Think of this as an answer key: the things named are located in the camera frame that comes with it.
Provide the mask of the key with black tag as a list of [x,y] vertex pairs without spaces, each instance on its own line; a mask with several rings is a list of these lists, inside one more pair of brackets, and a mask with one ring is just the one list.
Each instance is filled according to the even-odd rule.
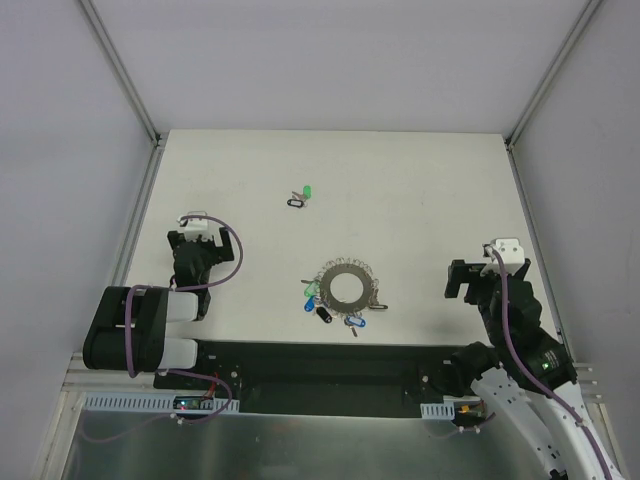
[[290,198],[287,200],[287,205],[290,207],[294,207],[294,208],[304,208],[305,207],[305,202],[303,200],[300,199],[295,199],[295,198]]

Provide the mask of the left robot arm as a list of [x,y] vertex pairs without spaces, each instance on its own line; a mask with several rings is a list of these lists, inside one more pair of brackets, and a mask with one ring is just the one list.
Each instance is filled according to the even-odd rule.
[[168,336],[167,326],[198,322],[208,313],[212,268],[235,260],[231,232],[222,226],[219,234],[216,243],[206,226],[167,233],[173,259],[168,287],[106,288],[84,340],[85,366],[132,376],[177,369],[188,388],[204,387],[212,367],[198,356],[198,343]]

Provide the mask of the metal key organizer ring disc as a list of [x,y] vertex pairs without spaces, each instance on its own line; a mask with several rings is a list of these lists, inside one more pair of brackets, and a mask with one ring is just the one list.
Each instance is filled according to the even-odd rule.
[[323,306],[343,317],[358,316],[378,298],[379,281],[371,267],[362,260],[337,258],[328,261],[316,274],[317,296]]

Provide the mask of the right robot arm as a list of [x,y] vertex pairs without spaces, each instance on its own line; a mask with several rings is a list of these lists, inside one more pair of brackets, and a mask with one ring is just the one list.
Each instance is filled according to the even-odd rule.
[[593,426],[565,346],[541,326],[542,306],[525,278],[492,264],[453,261],[444,295],[477,307],[489,342],[458,349],[429,385],[443,395],[475,394],[534,455],[546,479],[619,479]]

